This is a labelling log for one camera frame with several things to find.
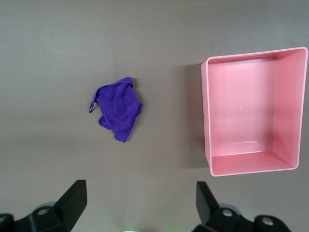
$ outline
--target pink plastic bin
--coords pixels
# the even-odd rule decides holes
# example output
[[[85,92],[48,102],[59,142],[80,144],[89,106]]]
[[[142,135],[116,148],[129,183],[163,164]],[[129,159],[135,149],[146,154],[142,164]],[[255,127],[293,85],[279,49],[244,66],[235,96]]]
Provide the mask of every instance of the pink plastic bin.
[[[308,50],[210,57],[202,64],[213,176],[298,167]]]

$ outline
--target crumpled cloth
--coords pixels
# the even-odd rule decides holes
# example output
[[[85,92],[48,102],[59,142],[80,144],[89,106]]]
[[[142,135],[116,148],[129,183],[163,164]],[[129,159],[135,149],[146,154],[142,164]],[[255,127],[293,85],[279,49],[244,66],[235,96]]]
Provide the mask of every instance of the crumpled cloth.
[[[95,103],[102,112],[99,124],[112,130],[116,140],[125,143],[143,106],[133,89],[132,78],[125,77],[100,87],[90,104],[89,113],[93,111]]]

